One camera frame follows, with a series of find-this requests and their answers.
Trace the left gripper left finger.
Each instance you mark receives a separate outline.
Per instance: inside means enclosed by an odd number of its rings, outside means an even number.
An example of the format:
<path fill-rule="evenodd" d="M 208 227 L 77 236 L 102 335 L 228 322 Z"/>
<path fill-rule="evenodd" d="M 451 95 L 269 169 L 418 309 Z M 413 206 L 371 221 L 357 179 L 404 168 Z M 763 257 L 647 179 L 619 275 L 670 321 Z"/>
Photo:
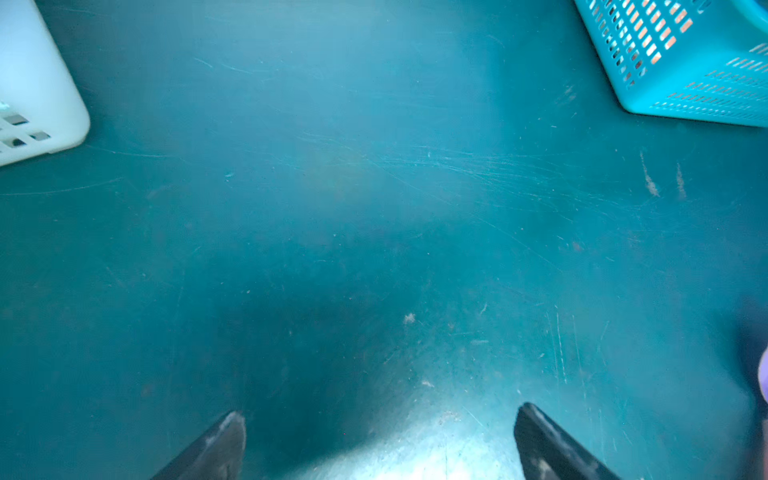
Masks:
<path fill-rule="evenodd" d="M 246 448 L 244 416 L 224 414 L 151 480 L 237 480 Z"/>

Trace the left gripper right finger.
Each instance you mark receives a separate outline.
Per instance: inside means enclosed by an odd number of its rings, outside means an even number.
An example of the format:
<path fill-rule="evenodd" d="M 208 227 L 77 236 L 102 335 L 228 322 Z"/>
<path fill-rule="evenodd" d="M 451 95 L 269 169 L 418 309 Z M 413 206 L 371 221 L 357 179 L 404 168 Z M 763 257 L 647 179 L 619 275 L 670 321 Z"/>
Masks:
<path fill-rule="evenodd" d="M 620 479 L 531 402 L 518 409 L 514 438 L 527 480 Z"/>

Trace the white plastic basket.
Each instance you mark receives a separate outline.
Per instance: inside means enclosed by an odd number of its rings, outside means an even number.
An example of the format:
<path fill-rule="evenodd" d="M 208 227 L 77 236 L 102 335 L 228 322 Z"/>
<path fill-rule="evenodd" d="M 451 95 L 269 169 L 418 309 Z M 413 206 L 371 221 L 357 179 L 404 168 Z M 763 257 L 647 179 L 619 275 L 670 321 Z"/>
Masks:
<path fill-rule="evenodd" d="M 33 1 L 1 3 L 1 164 L 81 145 L 88 110 Z"/>

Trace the orange bunny pattern towel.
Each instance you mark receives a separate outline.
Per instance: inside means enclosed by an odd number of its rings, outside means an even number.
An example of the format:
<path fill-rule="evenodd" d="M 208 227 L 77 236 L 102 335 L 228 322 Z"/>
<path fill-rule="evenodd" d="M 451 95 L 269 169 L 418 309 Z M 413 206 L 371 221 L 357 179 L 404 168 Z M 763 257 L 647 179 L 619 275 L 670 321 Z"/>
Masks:
<path fill-rule="evenodd" d="M 656 64 L 694 24 L 691 2 L 611 1 L 604 7 L 616 36 L 635 64 Z"/>

